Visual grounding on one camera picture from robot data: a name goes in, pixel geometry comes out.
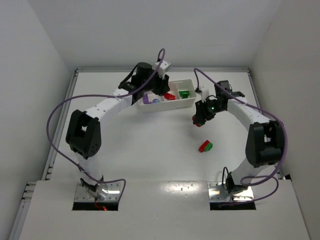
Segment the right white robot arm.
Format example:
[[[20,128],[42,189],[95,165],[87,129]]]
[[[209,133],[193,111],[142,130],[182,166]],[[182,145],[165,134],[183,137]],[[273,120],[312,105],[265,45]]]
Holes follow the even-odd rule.
[[[279,122],[250,107],[245,95],[240,91],[233,91],[227,80],[219,81],[214,88],[215,95],[210,95],[200,86],[195,89],[201,100],[195,103],[192,121],[194,125],[201,127],[216,114],[228,112],[247,130],[245,159],[227,174],[223,185],[228,193],[238,193],[246,189],[250,180],[263,169],[281,161],[285,134]]]

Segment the purple lego top brick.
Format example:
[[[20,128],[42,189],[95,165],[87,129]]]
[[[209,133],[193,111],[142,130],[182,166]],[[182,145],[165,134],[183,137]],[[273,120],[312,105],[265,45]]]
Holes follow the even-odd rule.
[[[143,104],[148,105],[148,104],[152,104],[153,100],[149,94],[145,93],[142,97],[142,102],[143,102]]]

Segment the green rounded lego brick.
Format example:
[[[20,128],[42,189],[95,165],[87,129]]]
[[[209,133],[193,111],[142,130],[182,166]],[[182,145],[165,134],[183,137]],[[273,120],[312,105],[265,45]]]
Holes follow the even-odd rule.
[[[205,148],[204,152],[208,152],[213,147],[213,144],[210,142],[208,146]]]

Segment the red long lego brick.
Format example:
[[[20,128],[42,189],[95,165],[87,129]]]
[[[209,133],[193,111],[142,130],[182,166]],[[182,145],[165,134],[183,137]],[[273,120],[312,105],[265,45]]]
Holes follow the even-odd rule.
[[[199,148],[198,148],[198,151],[199,152],[204,152],[205,151],[205,148],[208,146],[208,144],[210,144],[210,141],[209,140],[206,140]]]

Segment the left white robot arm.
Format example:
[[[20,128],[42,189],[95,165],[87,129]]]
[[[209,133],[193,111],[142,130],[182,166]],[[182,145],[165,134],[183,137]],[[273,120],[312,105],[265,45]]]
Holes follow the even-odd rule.
[[[104,180],[96,158],[102,145],[102,125],[134,105],[146,92],[158,96],[167,93],[170,90],[167,75],[170,67],[167,61],[158,61],[154,65],[139,62],[110,98],[85,111],[75,110],[71,114],[65,140],[81,168],[80,182],[90,193],[97,195]]]

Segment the green lego end brick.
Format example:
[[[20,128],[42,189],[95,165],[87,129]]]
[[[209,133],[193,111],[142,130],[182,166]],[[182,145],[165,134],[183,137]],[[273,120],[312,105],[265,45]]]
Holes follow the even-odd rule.
[[[178,93],[181,99],[187,99],[190,96],[190,92],[188,90],[179,91]]]

